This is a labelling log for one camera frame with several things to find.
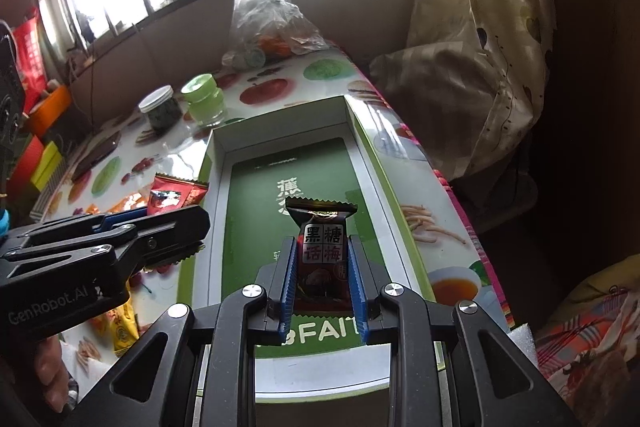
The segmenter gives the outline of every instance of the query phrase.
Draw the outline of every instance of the jar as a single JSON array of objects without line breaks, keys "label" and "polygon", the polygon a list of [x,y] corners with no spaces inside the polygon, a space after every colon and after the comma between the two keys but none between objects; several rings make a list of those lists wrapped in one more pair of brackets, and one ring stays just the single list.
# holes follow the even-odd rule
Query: jar
[{"label": "jar", "polygon": [[200,125],[217,125],[225,118],[222,89],[210,73],[199,74],[180,90],[189,103],[189,113]]},{"label": "jar", "polygon": [[174,98],[171,86],[162,86],[148,94],[138,104],[140,112],[146,114],[151,129],[162,134],[171,129],[182,117],[182,111]]}]

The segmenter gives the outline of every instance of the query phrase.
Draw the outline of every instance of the human hand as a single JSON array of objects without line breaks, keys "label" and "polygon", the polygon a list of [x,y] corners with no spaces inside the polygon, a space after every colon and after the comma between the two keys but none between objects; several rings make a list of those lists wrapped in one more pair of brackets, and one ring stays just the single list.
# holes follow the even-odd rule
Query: human hand
[{"label": "human hand", "polygon": [[38,344],[33,367],[44,386],[44,399],[55,412],[61,412],[68,400],[69,375],[62,362],[62,348],[56,336]]}]

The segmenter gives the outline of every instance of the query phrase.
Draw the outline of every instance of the curtain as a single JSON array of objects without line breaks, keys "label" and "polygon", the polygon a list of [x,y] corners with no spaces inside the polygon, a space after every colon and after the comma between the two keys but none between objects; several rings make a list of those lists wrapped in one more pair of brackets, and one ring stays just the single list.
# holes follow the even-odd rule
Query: curtain
[{"label": "curtain", "polygon": [[510,155],[540,117],[553,0],[415,0],[406,49],[370,74],[448,179]]}]

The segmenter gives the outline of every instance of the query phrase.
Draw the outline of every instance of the dark phone on table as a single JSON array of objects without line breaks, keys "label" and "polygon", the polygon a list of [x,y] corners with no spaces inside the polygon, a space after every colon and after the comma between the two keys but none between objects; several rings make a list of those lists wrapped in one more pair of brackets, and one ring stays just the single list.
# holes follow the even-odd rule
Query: dark phone on table
[{"label": "dark phone on table", "polygon": [[120,131],[117,131],[110,137],[98,143],[98,145],[95,146],[87,156],[80,160],[73,176],[71,176],[71,181],[76,183],[76,181],[79,180],[85,172],[94,167],[102,159],[107,158],[107,156],[116,149],[118,143],[120,143]]}]

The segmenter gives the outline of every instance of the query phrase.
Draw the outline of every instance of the jar with dark contents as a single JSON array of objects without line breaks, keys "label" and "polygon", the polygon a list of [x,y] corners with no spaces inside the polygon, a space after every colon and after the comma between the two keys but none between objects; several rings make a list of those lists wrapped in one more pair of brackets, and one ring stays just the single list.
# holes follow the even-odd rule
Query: jar with dark contents
[{"label": "jar with dark contents", "polygon": [[148,94],[138,104],[140,112],[146,114],[151,129],[162,134],[182,117],[182,111],[174,98],[174,90],[171,86],[162,86],[151,94]]}]

